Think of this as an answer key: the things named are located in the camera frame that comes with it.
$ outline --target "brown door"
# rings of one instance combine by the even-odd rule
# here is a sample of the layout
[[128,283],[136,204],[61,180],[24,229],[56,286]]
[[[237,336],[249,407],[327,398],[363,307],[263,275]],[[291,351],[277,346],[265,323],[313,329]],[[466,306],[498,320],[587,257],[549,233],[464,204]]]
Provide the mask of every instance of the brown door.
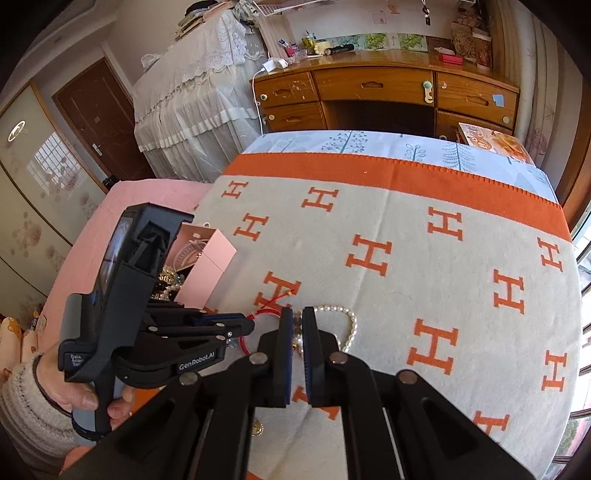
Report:
[[107,176],[153,179],[134,136],[134,107],[105,59],[91,65],[53,99]]

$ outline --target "orange h pattern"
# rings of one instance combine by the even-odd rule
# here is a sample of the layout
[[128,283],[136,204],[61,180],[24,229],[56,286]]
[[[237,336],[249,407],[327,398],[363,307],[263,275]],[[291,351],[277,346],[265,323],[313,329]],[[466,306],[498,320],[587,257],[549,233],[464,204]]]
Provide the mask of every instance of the orange h pattern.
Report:
[[454,328],[451,332],[448,332],[447,330],[441,330],[439,328],[430,327],[429,325],[423,324],[422,319],[417,319],[417,322],[414,325],[414,334],[416,336],[421,336],[422,333],[432,335],[431,347],[429,348],[428,355],[421,355],[420,353],[417,353],[417,349],[415,347],[411,347],[408,353],[407,364],[414,365],[415,362],[421,362],[422,364],[427,364],[433,367],[443,369],[446,375],[451,374],[453,358],[448,357],[447,360],[436,358],[437,343],[440,338],[445,338],[449,340],[449,343],[452,346],[456,346],[458,332],[459,331],[457,328]]
[[301,207],[316,207],[316,208],[323,208],[324,210],[326,210],[327,212],[332,210],[332,207],[334,205],[334,203],[322,203],[322,197],[324,195],[330,195],[333,198],[336,198],[336,196],[339,194],[338,190],[318,190],[315,189],[314,187],[310,188],[310,190],[308,190],[308,194],[310,193],[317,193],[318,194],[318,198],[316,199],[315,202],[311,202],[307,199],[304,199],[304,202],[301,204]]
[[490,435],[492,432],[493,427],[500,427],[501,430],[504,432],[507,428],[507,424],[509,423],[510,415],[505,415],[502,419],[495,419],[492,417],[483,417],[482,412],[480,410],[476,411],[476,416],[474,416],[474,424],[476,425],[486,425],[486,429],[484,433]]
[[[295,389],[294,396],[291,398],[291,401],[305,401],[308,403],[308,395],[304,393],[304,387],[298,385]],[[329,419],[336,420],[337,415],[339,414],[339,407],[320,407],[321,410],[324,410],[328,415]]]
[[[275,291],[273,292],[273,295],[271,295],[272,299],[275,297],[278,297],[279,295],[286,293],[287,291],[292,291],[293,295],[297,295],[297,293],[301,287],[301,282],[296,281],[295,283],[290,283],[286,280],[283,280],[282,278],[274,277],[273,272],[267,273],[267,276],[265,277],[265,280],[263,280],[263,283],[265,285],[268,283],[274,283],[275,285],[277,285],[275,287]],[[261,291],[256,295],[256,298],[254,301],[255,306],[267,305],[270,309],[275,309],[275,310],[281,311],[281,309],[283,308],[283,305],[279,305],[276,301],[271,301],[270,299],[267,300],[262,295],[263,295],[263,293]],[[291,307],[291,304],[286,303],[285,306]]]
[[562,364],[563,367],[566,367],[566,353],[564,355],[551,355],[550,350],[546,350],[545,365],[549,365],[550,362],[554,364],[554,372],[551,379],[548,379],[548,377],[544,375],[544,378],[542,379],[542,390],[545,390],[546,388],[559,388],[562,392],[564,388],[564,377],[560,380],[556,380],[556,375],[558,374],[558,364]]
[[560,253],[560,250],[558,250],[558,245],[549,244],[547,242],[544,242],[540,237],[538,237],[538,246],[540,248],[547,248],[548,256],[550,257],[546,258],[544,255],[542,255],[542,265],[544,267],[551,265],[552,267],[559,268],[560,271],[562,271],[562,262],[555,262],[554,257],[552,256],[552,250],[556,250],[556,253],[558,254]]
[[347,257],[347,261],[345,262],[346,267],[351,267],[353,265],[359,265],[360,267],[369,268],[370,270],[378,271],[382,277],[386,276],[386,270],[388,269],[388,264],[386,262],[382,262],[380,264],[371,263],[371,257],[374,254],[374,250],[379,248],[384,250],[384,252],[389,255],[392,253],[392,242],[386,242],[381,244],[379,242],[372,242],[371,240],[367,240],[365,238],[361,238],[360,235],[355,235],[353,237],[353,245],[356,247],[359,244],[367,245],[368,252],[365,255],[363,260],[359,258],[355,258],[353,254],[349,254]]
[[429,215],[441,215],[443,217],[443,226],[435,226],[433,223],[429,222],[427,224],[427,232],[433,233],[445,233],[446,235],[453,235],[455,236],[460,242],[463,241],[463,230],[450,230],[449,229],[449,219],[452,218],[456,222],[462,222],[462,214],[461,213],[447,213],[447,212],[440,212],[439,210],[435,210],[433,207],[429,207]]
[[493,305],[497,308],[500,305],[511,307],[519,310],[522,315],[525,315],[525,302],[523,300],[513,300],[513,285],[519,287],[519,289],[523,291],[523,277],[519,277],[519,279],[506,277],[504,275],[500,275],[499,271],[495,269],[495,271],[493,272],[493,280],[495,283],[499,283],[500,281],[507,283],[507,298],[504,299],[502,297],[499,297],[499,294],[495,292],[492,298]]
[[230,182],[230,184],[228,185],[228,188],[232,188],[232,190],[230,190],[229,192],[224,190],[222,193],[222,197],[234,197],[234,198],[238,198],[242,192],[237,192],[236,189],[241,188],[241,187],[246,187],[248,185],[248,182],[239,182],[239,181],[234,181],[232,180]]
[[248,228],[246,230],[242,230],[240,227],[238,227],[234,231],[234,236],[236,236],[236,235],[249,236],[253,242],[256,242],[261,233],[260,232],[251,232],[252,227],[254,227],[255,223],[257,223],[257,222],[261,223],[263,226],[265,226],[267,224],[267,222],[269,221],[269,217],[255,217],[255,216],[252,216],[250,213],[247,213],[244,216],[244,218],[242,219],[242,221],[243,222],[250,222],[251,224],[248,226]]

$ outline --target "cabinet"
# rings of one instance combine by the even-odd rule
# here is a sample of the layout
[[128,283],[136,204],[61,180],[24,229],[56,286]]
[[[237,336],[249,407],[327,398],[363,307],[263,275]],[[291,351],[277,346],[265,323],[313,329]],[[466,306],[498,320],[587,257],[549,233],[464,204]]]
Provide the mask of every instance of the cabinet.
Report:
[[314,72],[320,100],[381,100],[433,106],[425,100],[423,82],[433,84],[428,70],[351,67]]
[[499,125],[495,125],[493,123],[481,120],[479,118],[439,110],[437,112],[437,126],[435,136],[437,138],[441,138],[441,136],[444,136],[445,138],[443,140],[449,140],[450,142],[459,141],[459,123],[472,124],[477,125],[479,127],[490,128],[491,130],[496,130],[498,132],[503,132],[504,134],[509,135],[511,135],[512,133],[511,130],[509,130],[508,128],[500,127]]
[[489,83],[437,73],[437,106],[465,113],[505,128],[515,123],[517,95]]
[[264,108],[318,100],[310,72],[255,82],[256,99]]
[[519,89],[474,65],[401,50],[303,60],[254,82],[273,132],[367,129],[456,140],[459,122],[511,134]]
[[272,132],[326,128],[318,102],[265,108],[265,113],[269,130]]

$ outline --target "knitted sleeve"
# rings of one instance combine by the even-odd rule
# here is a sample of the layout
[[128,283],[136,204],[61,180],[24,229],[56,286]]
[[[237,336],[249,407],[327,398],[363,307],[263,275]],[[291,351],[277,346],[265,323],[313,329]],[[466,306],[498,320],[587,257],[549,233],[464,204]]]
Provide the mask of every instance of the knitted sleeve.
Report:
[[0,387],[0,422],[25,463],[36,472],[58,475],[75,446],[72,420],[52,407],[33,377],[36,355],[14,369]]

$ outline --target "pink jewelry box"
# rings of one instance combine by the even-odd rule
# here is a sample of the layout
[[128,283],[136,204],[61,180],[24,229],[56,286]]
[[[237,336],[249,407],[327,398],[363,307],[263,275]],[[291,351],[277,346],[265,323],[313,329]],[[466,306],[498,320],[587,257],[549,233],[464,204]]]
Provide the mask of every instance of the pink jewelry box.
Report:
[[[207,241],[201,256],[192,242]],[[209,296],[236,253],[220,230],[197,225],[181,225],[165,264],[175,270],[193,265],[174,301],[187,308],[204,308]]]

